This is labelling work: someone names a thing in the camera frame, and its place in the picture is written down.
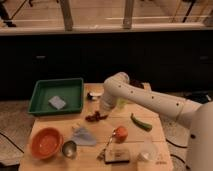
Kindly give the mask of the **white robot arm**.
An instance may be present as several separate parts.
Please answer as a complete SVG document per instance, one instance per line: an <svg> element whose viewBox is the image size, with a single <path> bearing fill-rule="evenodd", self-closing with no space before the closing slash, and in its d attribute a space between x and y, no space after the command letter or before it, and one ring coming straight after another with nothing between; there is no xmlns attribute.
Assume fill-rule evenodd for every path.
<svg viewBox="0 0 213 171"><path fill-rule="evenodd" d="M103 83L99 108L110 113L123 98L189 129L186 171L213 171L213 101L201 104L190 99L141 89L130 84L125 72L108 77Z"/></svg>

